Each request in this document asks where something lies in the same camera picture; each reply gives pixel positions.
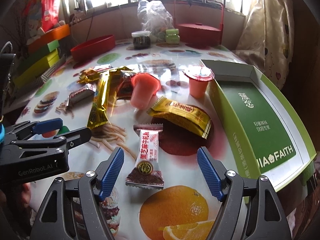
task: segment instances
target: candy wrapper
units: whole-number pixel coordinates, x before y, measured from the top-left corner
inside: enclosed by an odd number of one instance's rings
[[[97,90],[97,85],[95,83],[85,84],[82,88],[77,91],[70,93],[67,99],[67,107],[73,106],[75,103],[81,101],[84,98],[87,98],[93,95]]]
[[[136,71],[120,71],[120,85],[117,89],[117,97],[130,98],[133,92],[133,86],[131,83],[131,78],[136,74]]]
[[[94,93],[92,108],[89,115],[87,127],[90,129],[98,127],[108,122],[107,104],[110,91],[110,72],[101,74],[97,90]]]
[[[93,104],[87,125],[87,127],[90,129],[104,125],[108,122],[108,100],[116,97],[114,89],[111,88],[118,87],[120,83],[121,70],[132,71],[132,69],[129,67],[121,66],[119,68],[108,69],[102,74],[99,74],[100,79],[97,85],[97,90],[94,94]]]
[[[119,71],[118,74],[120,74],[121,70],[131,70],[131,71],[133,70],[131,67],[126,67],[126,66],[113,68],[110,64],[96,66],[94,68],[88,68],[86,70],[83,70],[77,82],[80,84],[88,84],[88,83],[96,82],[97,80],[99,80],[100,74],[104,73],[105,71],[115,70],[115,69]]]
[[[159,166],[159,133],[162,124],[135,125],[140,136],[139,153],[134,169],[125,184],[148,189],[163,189],[164,180]]]
[[[204,139],[207,138],[211,128],[210,117],[201,109],[165,97],[159,98],[147,113],[154,117],[167,119]]]

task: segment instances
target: green box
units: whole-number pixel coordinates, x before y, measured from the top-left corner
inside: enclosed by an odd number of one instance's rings
[[[31,54],[27,59],[21,62],[21,64],[17,68],[17,75],[21,75],[23,72],[25,72],[29,67],[31,67],[34,63],[42,59],[44,56],[48,55],[49,53],[53,52],[56,48],[59,47],[59,41],[55,40],[52,41],[44,46],[42,46],[40,49],[38,49],[36,52]]]
[[[58,50],[55,49],[48,55],[44,56],[36,63],[34,63],[30,68],[28,68],[22,75],[13,79],[14,85],[17,88],[22,88],[28,83],[33,82],[38,77],[40,77],[48,68],[53,66],[59,60]]]
[[[278,88],[254,66],[214,60],[201,60],[201,64],[215,75],[207,92],[238,173],[248,178],[266,175],[275,190],[280,190],[316,156],[301,119]]]

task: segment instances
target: curtain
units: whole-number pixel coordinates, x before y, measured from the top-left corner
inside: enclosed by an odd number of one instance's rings
[[[235,53],[281,89],[289,73],[293,39],[292,0],[252,0]]]

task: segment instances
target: plastic cup lid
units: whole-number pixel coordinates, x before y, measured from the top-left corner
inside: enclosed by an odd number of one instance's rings
[[[179,34],[179,29],[167,29],[165,32],[167,35],[177,35]]]
[[[150,36],[151,31],[139,31],[131,33],[132,37]]]
[[[153,95],[155,95],[155,94],[159,91],[159,89],[161,88],[161,82],[160,82],[160,80],[158,80],[158,79],[157,79],[156,77],[154,77],[153,75],[150,75],[149,73],[145,73],[145,72],[137,73],[137,74],[135,74],[135,75],[132,77],[132,79],[131,79],[131,84],[132,84],[133,87],[135,87],[137,81],[138,81],[139,78],[141,78],[141,77],[148,77],[148,78],[150,78],[152,81],[154,81],[154,82],[157,84],[155,90],[152,92]]]
[[[183,73],[192,79],[199,81],[210,81],[214,79],[214,74],[210,68],[202,66],[190,66],[187,67]]]

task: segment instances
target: small green jar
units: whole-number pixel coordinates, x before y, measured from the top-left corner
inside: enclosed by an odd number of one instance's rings
[[[179,36],[179,29],[168,29],[165,31],[165,42],[168,44],[179,44],[180,43],[180,36]]]

